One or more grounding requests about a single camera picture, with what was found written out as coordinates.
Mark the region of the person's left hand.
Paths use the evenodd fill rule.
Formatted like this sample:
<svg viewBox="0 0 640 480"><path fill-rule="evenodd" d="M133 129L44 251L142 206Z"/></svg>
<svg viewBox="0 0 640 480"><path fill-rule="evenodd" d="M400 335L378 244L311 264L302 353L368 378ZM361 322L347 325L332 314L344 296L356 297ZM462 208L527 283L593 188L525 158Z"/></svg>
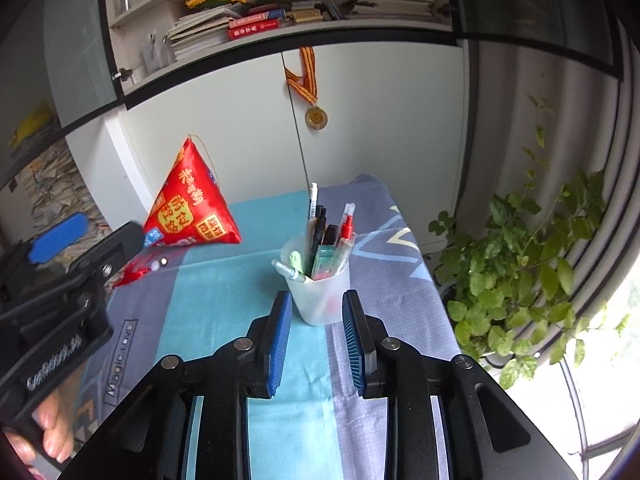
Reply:
<svg viewBox="0 0 640 480"><path fill-rule="evenodd" d="M32 418L43 431L42 447L47 456L54 458L59 464L68 460L74 450L74 436L60 390L55 389L47 396L32 413ZM9 428L3 429L3 432L32 478L43 479L41 472L34 466L36 451L32 445Z"/></svg>

